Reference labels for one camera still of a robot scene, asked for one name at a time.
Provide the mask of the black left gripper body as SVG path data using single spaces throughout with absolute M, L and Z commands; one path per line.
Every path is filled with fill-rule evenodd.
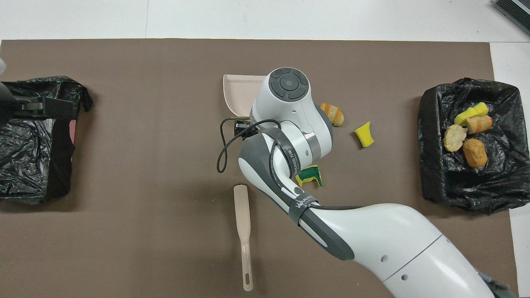
M 19 110 L 19 104 L 15 96 L 0 82 L 0 126 L 7 124 L 17 110 Z

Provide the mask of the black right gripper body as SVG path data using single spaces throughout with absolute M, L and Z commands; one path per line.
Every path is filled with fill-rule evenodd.
M 252 126 L 251 122 L 249 120 L 235 120 L 234 121 L 234 134 L 237 135 L 244 130 L 246 130 L 248 127 Z M 255 135 L 258 134 L 259 131 L 256 127 L 252 127 L 244 132 L 244 135 Z

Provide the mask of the beige plastic dustpan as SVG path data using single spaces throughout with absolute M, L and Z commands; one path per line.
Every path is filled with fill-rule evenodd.
M 265 78 L 265 75 L 223 75 L 225 103 L 235 116 L 250 116 L 254 100 Z

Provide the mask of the yellow sponge piece green top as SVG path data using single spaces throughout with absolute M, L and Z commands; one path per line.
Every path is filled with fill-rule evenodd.
M 318 165 L 311 165 L 304 168 L 295 176 L 299 187 L 303 187 L 305 183 L 316 181 L 319 187 L 323 187 L 322 177 Z

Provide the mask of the beige hand brush black bristles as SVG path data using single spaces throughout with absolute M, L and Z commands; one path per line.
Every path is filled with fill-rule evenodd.
M 250 292 L 253 290 L 253 274 L 250 251 L 251 220 L 248 188 L 244 184 L 234 186 L 234 207 L 236 228 L 241 245 L 243 288 L 246 292 Z

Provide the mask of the large striped croissant piece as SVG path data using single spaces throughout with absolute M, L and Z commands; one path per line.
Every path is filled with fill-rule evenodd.
M 333 126 L 341 127 L 345 122 L 343 112 L 339 107 L 329 103 L 322 103 L 320 109 L 325 113 Z

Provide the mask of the small curved yellow sponge piece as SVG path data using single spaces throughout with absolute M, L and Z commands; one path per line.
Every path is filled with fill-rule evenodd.
M 360 145 L 363 148 L 369 147 L 375 142 L 371 134 L 371 122 L 370 121 L 367 121 L 365 124 L 358 127 L 356 130 L 354 130 L 354 133 L 358 137 L 360 141 Z

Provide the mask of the pale torn bread piece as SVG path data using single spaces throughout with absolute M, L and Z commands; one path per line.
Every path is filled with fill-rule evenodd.
M 458 151 L 467 136 L 467 128 L 454 124 L 445 130 L 443 135 L 443 147 L 447 151 Z

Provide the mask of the wide yellow sponge piece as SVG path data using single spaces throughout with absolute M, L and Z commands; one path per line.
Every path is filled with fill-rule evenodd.
M 488 114 L 488 111 L 489 107 L 484 102 L 480 102 L 475 106 L 469 107 L 462 113 L 458 114 L 454 119 L 454 124 L 464 127 L 466 126 L 466 119 L 472 117 L 485 116 Z

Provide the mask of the brown fried bread nugget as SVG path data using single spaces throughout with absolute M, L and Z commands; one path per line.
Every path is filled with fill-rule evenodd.
M 470 138 L 463 143 L 463 153 L 468 166 L 471 168 L 482 168 L 488 162 L 488 155 L 482 141 Z

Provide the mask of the small striped croissant piece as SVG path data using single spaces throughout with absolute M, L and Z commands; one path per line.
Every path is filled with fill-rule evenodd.
M 489 130 L 492 127 L 492 118 L 488 115 L 475 116 L 465 120 L 467 134 L 477 134 Z

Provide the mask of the pink bin lined black bag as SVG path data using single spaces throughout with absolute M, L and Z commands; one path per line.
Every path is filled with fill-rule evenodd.
M 66 76 L 2 83 L 16 100 L 67 100 L 76 104 L 78 115 L 93 107 L 87 88 Z M 0 126 L 0 202 L 38 205 L 70 192 L 77 119 L 23 119 L 16 111 Z

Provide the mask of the brown paper table mat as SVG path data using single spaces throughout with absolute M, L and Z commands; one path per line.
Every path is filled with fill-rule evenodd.
M 242 287 L 224 74 L 306 74 L 313 99 L 339 106 L 320 160 L 323 205 L 409 205 L 483 273 L 518 292 L 509 213 L 426 201 L 417 115 L 430 87 L 493 79 L 487 43 L 316 40 L 4 40 L 2 81 L 68 76 L 94 100 L 75 132 L 72 188 L 41 205 L 0 202 L 0 298 L 392 298 L 369 270 L 324 251 L 248 187 L 254 289 Z M 371 122 L 366 148 L 354 130 Z

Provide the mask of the dark ribbed panel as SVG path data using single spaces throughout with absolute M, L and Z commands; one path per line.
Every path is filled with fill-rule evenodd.
M 493 6 L 530 36 L 530 0 L 495 0 Z

